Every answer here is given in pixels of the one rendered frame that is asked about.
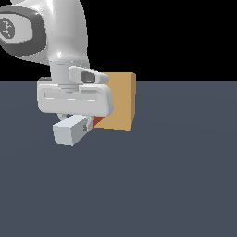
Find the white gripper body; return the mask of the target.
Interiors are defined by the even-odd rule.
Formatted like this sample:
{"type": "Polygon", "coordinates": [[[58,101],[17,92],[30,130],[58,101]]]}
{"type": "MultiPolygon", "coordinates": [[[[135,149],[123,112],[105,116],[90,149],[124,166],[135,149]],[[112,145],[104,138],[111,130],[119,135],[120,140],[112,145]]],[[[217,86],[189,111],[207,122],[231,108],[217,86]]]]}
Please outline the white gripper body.
{"type": "Polygon", "coordinates": [[[57,84],[41,83],[37,101],[44,113],[108,117],[114,110],[111,89],[104,84],[84,84],[67,93],[57,84]]]}

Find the grey peg with red end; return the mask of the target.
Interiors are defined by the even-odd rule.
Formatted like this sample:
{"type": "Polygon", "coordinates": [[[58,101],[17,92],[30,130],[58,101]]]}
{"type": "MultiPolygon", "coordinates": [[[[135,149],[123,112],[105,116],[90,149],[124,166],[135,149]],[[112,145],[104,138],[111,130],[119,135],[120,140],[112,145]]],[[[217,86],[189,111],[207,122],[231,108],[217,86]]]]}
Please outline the grey peg with red end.
{"type": "MultiPolygon", "coordinates": [[[[73,146],[90,132],[83,129],[86,117],[83,115],[73,115],[54,124],[53,133],[56,144],[73,146]]],[[[93,127],[103,119],[103,117],[93,117],[93,127]]]]}

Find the tan box with hole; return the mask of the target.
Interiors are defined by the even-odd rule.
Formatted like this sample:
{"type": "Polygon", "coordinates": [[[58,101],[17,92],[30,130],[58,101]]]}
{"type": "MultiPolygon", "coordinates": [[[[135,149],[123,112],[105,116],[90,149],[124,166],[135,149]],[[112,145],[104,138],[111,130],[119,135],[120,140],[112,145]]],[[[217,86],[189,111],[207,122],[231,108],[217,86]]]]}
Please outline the tan box with hole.
{"type": "Polygon", "coordinates": [[[136,74],[108,72],[114,110],[109,117],[95,117],[94,128],[129,131],[135,116],[136,74]]]}

